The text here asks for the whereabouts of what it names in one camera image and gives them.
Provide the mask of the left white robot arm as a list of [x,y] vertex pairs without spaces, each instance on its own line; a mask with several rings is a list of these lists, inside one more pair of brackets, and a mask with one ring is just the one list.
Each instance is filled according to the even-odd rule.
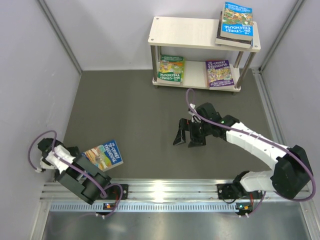
[[43,138],[37,144],[41,151],[41,172],[54,171],[54,180],[84,202],[92,205],[99,197],[113,194],[111,178],[79,152],[78,147],[65,147],[53,138]]

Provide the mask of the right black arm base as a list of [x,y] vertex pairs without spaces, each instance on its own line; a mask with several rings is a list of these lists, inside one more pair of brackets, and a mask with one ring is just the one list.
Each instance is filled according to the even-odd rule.
[[232,204],[239,199],[231,183],[217,184],[216,187],[219,200],[223,200],[227,204]]

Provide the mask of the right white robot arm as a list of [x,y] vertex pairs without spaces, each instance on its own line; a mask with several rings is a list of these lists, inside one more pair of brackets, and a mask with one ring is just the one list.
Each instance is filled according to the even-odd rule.
[[308,183],[314,182],[306,151],[299,145],[288,147],[273,142],[231,115],[221,117],[209,102],[199,107],[190,104],[188,112],[191,119],[179,119],[173,145],[184,144],[186,132],[189,132],[189,148],[205,146],[206,138],[213,136],[242,148],[269,167],[266,171],[247,170],[238,174],[227,187],[234,198],[243,199],[252,192],[272,191],[294,201]]

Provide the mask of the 52-storey treehouse purple book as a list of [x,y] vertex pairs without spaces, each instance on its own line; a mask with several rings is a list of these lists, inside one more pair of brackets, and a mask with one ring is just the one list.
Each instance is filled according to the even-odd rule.
[[231,87],[235,85],[228,60],[207,60],[205,62],[205,69],[209,89]]

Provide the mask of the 26-storey treehouse blue book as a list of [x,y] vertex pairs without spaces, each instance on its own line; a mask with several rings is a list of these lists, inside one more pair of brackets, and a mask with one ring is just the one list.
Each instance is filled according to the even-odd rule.
[[253,39],[253,9],[225,2],[221,16],[220,35],[241,41]]

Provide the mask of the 104-storey treehouse green book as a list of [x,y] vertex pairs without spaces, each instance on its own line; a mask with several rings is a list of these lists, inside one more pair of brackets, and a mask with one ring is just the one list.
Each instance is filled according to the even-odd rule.
[[157,68],[157,82],[180,85],[184,80],[185,58],[176,55],[162,55]]

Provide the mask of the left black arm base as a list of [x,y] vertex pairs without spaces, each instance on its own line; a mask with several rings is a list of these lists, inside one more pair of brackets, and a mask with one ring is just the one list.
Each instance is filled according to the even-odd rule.
[[120,184],[122,189],[119,186],[111,186],[105,190],[106,198],[99,196],[99,200],[118,200],[120,195],[122,194],[121,200],[126,200],[128,198],[129,193],[129,185],[128,184]]

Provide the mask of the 91-storey treehouse blue book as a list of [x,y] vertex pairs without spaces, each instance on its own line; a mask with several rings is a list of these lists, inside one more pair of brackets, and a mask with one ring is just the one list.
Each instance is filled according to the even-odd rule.
[[81,153],[103,172],[124,163],[117,142],[113,139]]

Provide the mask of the tale of two cities book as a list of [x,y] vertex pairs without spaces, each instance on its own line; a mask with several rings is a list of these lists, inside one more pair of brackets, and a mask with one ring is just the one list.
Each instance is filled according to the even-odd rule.
[[240,40],[240,39],[234,39],[234,38],[221,36],[222,17],[223,17],[223,12],[221,11],[220,16],[219,16],[218,30],[217,30],[217,36],[215,39],[215,43],[217,45],[226,45],[226,46],[231,46],[231,47],[249,49],[252,46],[252,41]]

